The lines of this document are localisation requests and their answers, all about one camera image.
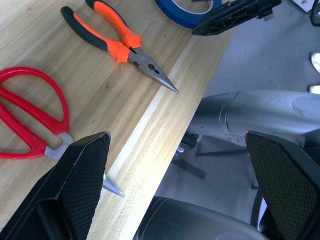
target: wooden table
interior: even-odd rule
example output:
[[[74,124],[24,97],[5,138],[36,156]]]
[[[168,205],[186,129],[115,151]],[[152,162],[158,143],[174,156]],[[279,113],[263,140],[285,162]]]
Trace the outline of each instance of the wooden table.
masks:
[[[80,39],[65,23],[68,5],[94,29],[118,40],[116,31],[85,1],[0,0],[0,69],[30,66],[50,75],[62,88],[70,109],[70,135],[79,140],[111,132],[106,172],[125,194],[101,191],[87,239],[131,240],[163,178],[232,31],[192,36],[168,19],[154,0],[109,0],[142,45],[179,89],[176,94],[130,64]],[[34,77],[16,77],[4,86],[62,118],[57,96]],[[57,146],[60,139],[7,103],[36,134]],[[24,143],[0,122],[2,151],[25,151]],[[0,228],[3,228],[37,180],[56,162],[47,157],[0,160]]]

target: blue tape roll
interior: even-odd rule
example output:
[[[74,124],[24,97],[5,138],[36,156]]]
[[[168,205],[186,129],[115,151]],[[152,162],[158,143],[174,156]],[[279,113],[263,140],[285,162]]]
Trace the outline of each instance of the blue tape roll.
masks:
[[[174,0],[155,0],[155,2],[168,18],[189,29],[197,26],[200,20],[204,18],[212,8],[217,8],[222,5],[222,0],[211,0],[210,7],[206,12],[196,13],[183,9],[177,5]]]

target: wood grain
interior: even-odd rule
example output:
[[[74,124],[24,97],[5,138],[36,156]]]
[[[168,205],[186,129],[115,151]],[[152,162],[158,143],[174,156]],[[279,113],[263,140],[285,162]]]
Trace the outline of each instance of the wood grain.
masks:
[[[192,36],[168,19],[153,0],[109,0],[142,45],[179,89],[160,87],[130,64],[117,65],[105,52],[81,40],[65,23],[68,5],[92,28],[114,40],[116,31],[84,1],[0,0],[0,69],[30,66],[50,75],[70,109],[70,135],[78,140],[111,132],[106,172],[125,194],[101,191],[88,239],[132,239],[181,138],[203,96],[232,31]],[[59,100],[41,80],[22,76],[4,86],[57,119]],[[15,106],[0,100],[35,133],[57,146],[60,139]],[[26,151],[24,143],[0,122],[0,150]],[[55,161],[0,160],[0,228]]]

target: red scissors handle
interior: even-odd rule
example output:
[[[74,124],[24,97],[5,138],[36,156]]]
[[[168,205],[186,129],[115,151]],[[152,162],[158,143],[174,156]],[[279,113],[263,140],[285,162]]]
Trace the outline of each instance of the red scissors handle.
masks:
[[[31,104],[22,97],[4,89],[0,86],[0,97],[17,105],[28,114],[33,116],[44,126],[46,126],[55,135],[66,133],[69,130],[69,110],[66,98],[59,86],[45,73],[32,67],[17,66],[0,71],[0,85],[9,78],[19,75],[33,75],[45,80],[53,87],[57,93],[63,109],[63,120],[58,121],[40,110],[38,107]],[[4,159],[27,159],[43,156],[45,153],[46,142],[32,133],[24,125],[22,125],[1,103],[0,103],[0,118],[10,127],[29,147],[27,153],[5,153],[0,152],[0,158]]]

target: orange pliers handle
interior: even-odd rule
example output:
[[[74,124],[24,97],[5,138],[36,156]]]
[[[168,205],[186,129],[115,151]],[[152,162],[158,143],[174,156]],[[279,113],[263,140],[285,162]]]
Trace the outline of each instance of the orange pliers handle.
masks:
[[[103,16],[117,30],[122,42],[111,40],[89,27],[70,7],[61,8],[61,14],[69,26],[89,44],[109,52],[117,63],[127,63],[130,49],[141,47],[141,37],[133,33],[122,17],[102,0],[85,1],[93,10]]]

